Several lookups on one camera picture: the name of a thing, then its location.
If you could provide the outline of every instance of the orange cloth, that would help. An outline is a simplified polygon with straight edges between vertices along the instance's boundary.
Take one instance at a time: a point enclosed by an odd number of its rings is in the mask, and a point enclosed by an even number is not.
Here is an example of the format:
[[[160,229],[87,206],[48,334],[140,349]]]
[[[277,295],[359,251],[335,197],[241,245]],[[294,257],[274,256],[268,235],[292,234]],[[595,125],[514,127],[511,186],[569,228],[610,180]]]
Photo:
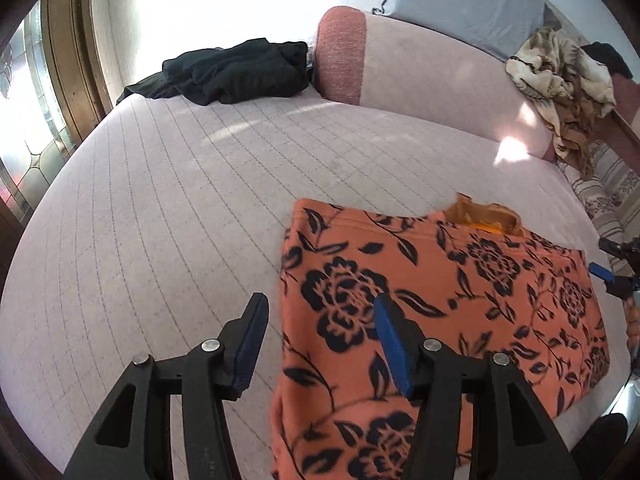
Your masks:
[[[396,390],[376,335],[381,292],[460,353],[510,355],[551,416],[606,374],[604,324],[580,251],[521,226],[522,235],[504,235],[445,218],[296,203],[282,252],[284,367],[271,410],[280,480],[401,477],[417,409]],[[471,430],[465,401],[460,462]]]

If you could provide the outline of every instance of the crumpled cloth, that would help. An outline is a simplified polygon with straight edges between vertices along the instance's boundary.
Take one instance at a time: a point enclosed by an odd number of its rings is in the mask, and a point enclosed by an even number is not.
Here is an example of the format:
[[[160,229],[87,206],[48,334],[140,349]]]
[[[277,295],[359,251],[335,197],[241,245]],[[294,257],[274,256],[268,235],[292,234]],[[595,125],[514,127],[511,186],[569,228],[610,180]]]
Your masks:
[[[556,155],[590,178],[593,124],[616,106],[607,67],[573,40],[542,27],[507,60],[505,70],[553,131]]]
[[[383,293],[456,352],[506,352],[551,416],[609,368],[582,253],[528,231],[508,208],[459,195],[404,218],[299,200],[282,247],[274,478],[401,478],[418,408],[396,389],[378,340],[372,303]],[[460,463],[471,440],[464,400]]]

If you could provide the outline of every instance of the person's hand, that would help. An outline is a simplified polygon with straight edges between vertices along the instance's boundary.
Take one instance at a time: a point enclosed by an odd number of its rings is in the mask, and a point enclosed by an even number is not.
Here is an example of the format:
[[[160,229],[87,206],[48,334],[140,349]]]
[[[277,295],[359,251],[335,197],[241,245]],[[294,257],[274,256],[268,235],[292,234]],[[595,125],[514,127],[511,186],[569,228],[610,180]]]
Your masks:
[[[640,308],[634,305],[634,299],[629,298],[625,301],[626,316],[626,346],[633,348],[640,345]]]

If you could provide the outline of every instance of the dark cloth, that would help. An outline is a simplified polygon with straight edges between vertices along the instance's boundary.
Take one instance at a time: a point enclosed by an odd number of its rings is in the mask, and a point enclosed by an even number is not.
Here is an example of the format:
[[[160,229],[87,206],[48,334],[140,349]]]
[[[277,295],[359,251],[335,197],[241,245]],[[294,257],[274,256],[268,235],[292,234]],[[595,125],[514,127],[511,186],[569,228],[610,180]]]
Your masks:
[[[591,59],[595,59],[597,62],[606,65],[611,75],[620,74],[627,79],[633,79],[634,76],[626,65],[625,60],[618,54],[615,48],[609,43],[600,43],[596,41],[585,45],[582,48]]]
[[[598,480],[625,445],[628,425],[621,413],[601,416],[571,450],[582,480]]]
[[[162,64],[162,72],[128,85],[118,104],[131,94],[150,99],[185,96],[206,106],[258,97],[292,97],[309,84],[304,41],[269,43],[249,40],[232,48],[186,52]]]

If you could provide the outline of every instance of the sofa backrest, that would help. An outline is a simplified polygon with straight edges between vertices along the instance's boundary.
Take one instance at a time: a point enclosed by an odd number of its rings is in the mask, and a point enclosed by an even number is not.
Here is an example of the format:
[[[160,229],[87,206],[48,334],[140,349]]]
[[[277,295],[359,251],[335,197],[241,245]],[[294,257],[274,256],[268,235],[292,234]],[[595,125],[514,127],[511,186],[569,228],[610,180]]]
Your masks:
[[[513,137],[530,155],[553,157],[550,131],[503,63],[428,28],[334,7],[319,23],[315,64],[316,88],[326,99],[498,142]]]

